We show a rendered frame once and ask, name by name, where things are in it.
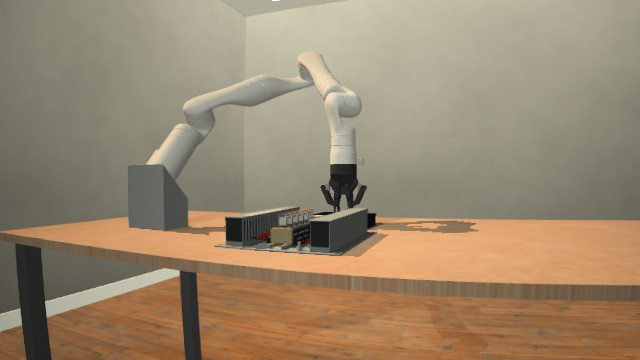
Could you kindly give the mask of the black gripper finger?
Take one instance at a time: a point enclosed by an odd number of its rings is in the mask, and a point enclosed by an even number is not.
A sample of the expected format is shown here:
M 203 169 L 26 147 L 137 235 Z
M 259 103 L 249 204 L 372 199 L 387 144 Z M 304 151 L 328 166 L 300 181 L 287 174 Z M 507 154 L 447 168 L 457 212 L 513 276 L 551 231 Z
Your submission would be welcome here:
M 350 194 L 350 189 L 349 189 L 349 184 L 348 183 L 344 183 L 344 188 L 345 188 L 345 194 L 346 194 L 346 199 L 347 199 L 347 209 L 353 208 L 355 205 L 360 204 L 361 199 L 366 191 L 367 186 L 366 185 L 362 185 L 360 183 L 357 182 L 357 187 L 358 187 L 358 194 L 355 198 L 355 201 L 353 201 L 353 192 L 352 194 Z M 350 195 L 351 196 L 350 196 Z M 361 199 L 360 199 L 361 198 Z
M 334 190 L 334 201 L 332 199 L 332 196 L 330 194 L 330 185 L 329 183 L 325 184 L 325 185 L 321 185 L 321 190 L 324 194 L 324 197 L 327 201 L 327 204 L 330 204 L 334 207 L 334 213 L 338 212 L 338 210 L 340 209 L 339 205 L 340 205 L 340 198 L 341 195 L 339 195 L 339 187 L 340 184 L 339 183 L 335 183 L 335 190 Z M 330 199 L 329 199 L 330 198 Z M 338 202 L 337 202 L 338 200 Z

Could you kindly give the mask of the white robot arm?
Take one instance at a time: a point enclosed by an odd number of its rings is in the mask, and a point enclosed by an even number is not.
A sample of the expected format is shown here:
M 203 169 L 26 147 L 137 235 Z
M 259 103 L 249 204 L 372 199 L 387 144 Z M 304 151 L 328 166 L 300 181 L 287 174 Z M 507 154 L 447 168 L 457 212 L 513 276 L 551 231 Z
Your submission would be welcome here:
M 183 106 L 183 112 L 188 124 L 175 126 L 147 164 L 163 164 L 176 181 L 196 147 L 214 127 L 215 117 L 212 109 L 227 104 L 252 107 L 313 85 L 325 101 L 331 130 L 330 164 L 364 164 L 364 158 L 357 158 L 356 155 L 355 128 L 341 120 L 341 117 L 354 118 L 359 115 L 362 103 L 358 95 L 343 87 L 334 78 L 318 52 L 301 54 L 297 65 L 299 76 L 295 78 L 259 75 L 187 101 Z

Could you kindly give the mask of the black tray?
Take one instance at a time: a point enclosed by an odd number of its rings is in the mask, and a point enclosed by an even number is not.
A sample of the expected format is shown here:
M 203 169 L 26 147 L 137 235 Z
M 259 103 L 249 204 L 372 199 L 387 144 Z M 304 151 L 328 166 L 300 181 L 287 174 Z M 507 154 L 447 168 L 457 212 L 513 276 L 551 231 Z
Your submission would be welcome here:
M 317 213 L 314 215 L 329 215 L 329 214 L 333 214 L 334 212 L 322 212 L 322 213 Z M 368 228 L 373 227 L 376 225 L 376 213 L 368 213 Z

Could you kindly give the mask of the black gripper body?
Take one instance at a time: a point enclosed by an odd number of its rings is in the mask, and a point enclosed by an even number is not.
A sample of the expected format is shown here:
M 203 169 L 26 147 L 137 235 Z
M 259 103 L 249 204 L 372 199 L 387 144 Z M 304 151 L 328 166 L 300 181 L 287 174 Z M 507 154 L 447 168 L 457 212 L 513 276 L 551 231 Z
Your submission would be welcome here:
M 346 195 L 344 183 L 348 183 L 350 194 L 352 194 L 357 187 L 357 182 L 357 164 L 330 164 L 329 185 L 333 191 L 335 190 L 335 183 L 339 183 L 339 195 Z

